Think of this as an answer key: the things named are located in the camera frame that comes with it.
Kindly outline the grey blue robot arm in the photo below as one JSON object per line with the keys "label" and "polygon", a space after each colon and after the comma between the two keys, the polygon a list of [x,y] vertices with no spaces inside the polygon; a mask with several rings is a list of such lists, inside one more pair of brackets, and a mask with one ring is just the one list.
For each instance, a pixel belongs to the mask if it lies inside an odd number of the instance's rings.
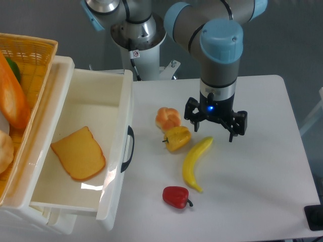
{"label": "grey blue robot arm", "polygon": [[108,30],[122,54],[123,67],[135,81],[157,80],[159,47],[166,37],[200,64],[200,97],[189,98],[184,118],[194,128],[207,120],[222,125],[230,137],[247,129],[247,112],[233,111],[240,57],[242,24],[261,15],[267,1],[207,1],[197,7],[173,4],[161,17],[151,1],[82,1],[97,31]]}

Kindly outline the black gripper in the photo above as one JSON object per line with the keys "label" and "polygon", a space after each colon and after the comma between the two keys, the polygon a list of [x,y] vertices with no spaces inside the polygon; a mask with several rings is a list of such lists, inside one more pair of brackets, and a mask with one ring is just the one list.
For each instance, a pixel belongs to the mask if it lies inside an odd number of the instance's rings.
{"label": "black gripper", "polygon": [[233,111],[237,80],[225,86],[211,86],[200,80],[200,101],[190,97],[185,104],[184,119],[199,129],[199,123],[209,119],[223,118],[222,125],[230,133],[229,142],[234,137],[244,136],[247,129],[247,111]]}

